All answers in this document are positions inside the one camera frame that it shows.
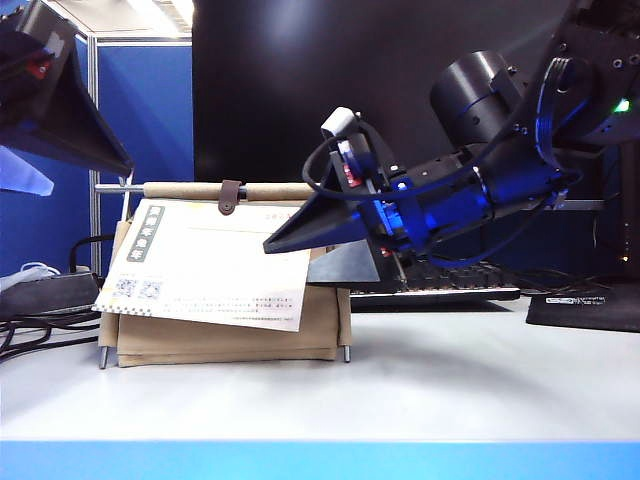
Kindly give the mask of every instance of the qr code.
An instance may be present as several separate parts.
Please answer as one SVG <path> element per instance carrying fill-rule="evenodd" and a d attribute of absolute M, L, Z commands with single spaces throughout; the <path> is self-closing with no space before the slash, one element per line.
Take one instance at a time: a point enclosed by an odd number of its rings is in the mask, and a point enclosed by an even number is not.
<path fill-rule="evenodd" d="M 138 294 L 138 298 L 144 300 L 157 300 L 160 297 L 161 286 L 162 284 L 160 282 L 144 282 L 140 289 L 140 293 Z"/>
<path fill-rule="evenodd" d="M 133 292 L 136 289 L 136 284 L 138 282 L 136 280 L 130 280 L 128 278 L 121 278 L 116 282 L 116 291 L 114 292 L 115 297 L 128 297 L 131 298 L 133 296 Z"/>

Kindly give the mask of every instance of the green led light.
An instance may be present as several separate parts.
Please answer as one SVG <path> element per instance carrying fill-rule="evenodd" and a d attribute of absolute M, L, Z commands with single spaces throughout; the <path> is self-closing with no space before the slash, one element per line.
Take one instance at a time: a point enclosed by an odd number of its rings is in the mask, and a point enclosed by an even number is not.
<path fill-rule="evenodd" d="M 626 98 L 623 98 L 622 100 L 620 100 L 620 103 L 615 108 L 613 113 L 624 113 L 628 112 L 629 110 L 631 110 L 631 102 Z"/>

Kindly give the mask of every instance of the beige cloth cover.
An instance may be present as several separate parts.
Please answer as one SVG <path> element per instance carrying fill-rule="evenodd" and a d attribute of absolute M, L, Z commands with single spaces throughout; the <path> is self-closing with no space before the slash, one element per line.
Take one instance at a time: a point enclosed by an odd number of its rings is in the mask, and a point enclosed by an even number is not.
<path fill-rule="evenodd" d="M 129 228 L 119 222 L 113 255 Z M 312 258 L 323 250 L 312 251 Z M 307 286 L 299 332 L 103 313 L 99 345 L 115 347 L 118 365 L 251 360 L 334 360 L 351 345 L 349 291 Z"/>

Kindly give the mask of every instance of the brown leather strap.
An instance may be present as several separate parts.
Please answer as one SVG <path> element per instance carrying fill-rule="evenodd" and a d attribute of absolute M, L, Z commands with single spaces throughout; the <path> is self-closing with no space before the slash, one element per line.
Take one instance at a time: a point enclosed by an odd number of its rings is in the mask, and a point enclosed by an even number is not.
<path fill-rule="evenodd" d="M 231 215 L 240 201 L 240 185 L 237 180 L 223 180 L 218 200 L 218 210 L 223 215 Z"/>

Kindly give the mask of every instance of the computer monitor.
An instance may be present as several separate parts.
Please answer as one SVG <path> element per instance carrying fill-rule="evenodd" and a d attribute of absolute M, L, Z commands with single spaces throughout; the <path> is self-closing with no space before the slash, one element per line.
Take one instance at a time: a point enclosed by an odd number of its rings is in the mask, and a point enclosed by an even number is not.
<path fill-rule="evenodd" d="M 452 147 L 429 105 L 462 55 L 537 65 L 567 1 L 195 1 L 195 178 L 300 181 L 337 106 L 361 111 L 406 166 Z"/>

